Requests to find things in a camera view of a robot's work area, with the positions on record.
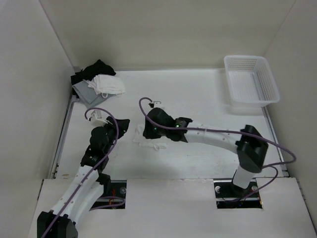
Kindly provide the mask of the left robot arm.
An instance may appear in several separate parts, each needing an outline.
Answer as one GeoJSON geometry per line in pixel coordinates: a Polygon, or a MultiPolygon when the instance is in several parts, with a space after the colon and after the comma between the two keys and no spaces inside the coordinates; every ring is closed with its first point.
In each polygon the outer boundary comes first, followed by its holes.
{"type": "Polygon", "coordinates": [[[91,131],[90,144],[78,172],[57,204],[37,218],[37,237],[76,238],[78,227],[91,210],[122,208],[125,194],[112,187],[109,175],[103,174],[108,155],[129,127],[129,119],[107,117],[91,131]]]}

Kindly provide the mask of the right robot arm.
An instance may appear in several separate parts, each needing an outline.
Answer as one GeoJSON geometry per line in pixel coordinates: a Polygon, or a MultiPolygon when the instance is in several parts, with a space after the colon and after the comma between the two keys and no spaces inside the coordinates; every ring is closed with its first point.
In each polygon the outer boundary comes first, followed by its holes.
{"type": "Polygon", "coordinates": [[[254,175],[262,171],[268,150],[268,143],[251,125],[246,125],[238,134],[211,132],[207,126],[192,119],[173,119],[161,108],[153,108],[148,112],[143,136],[146,139],[166,137],[174,142],[202,143],[237,154],[239,165],[229,185],[235,196],[243,195],[254,175]]]}

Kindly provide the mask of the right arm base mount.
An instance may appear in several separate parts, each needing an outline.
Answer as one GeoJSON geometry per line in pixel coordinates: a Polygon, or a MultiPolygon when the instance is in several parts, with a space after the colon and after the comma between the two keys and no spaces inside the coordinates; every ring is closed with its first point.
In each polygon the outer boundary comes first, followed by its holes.
{"type": "Polygon", "coordinates": [[[258,189],[255,179],[246,189],[235,186],[229,179],[214,180],[213,184],[218,209],[262,209],[259,192],[246,197],[258,189]]]}

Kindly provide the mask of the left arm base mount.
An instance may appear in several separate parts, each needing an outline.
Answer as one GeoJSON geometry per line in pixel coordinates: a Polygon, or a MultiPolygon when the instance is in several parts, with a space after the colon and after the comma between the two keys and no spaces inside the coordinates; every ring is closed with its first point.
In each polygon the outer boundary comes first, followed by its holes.
{"type": "Polygon", "coordinates": [[[112,180],[105,187],[103,194],[93,204],[92,209],[124,209],[127,194],[126,180],[112,180]]]}

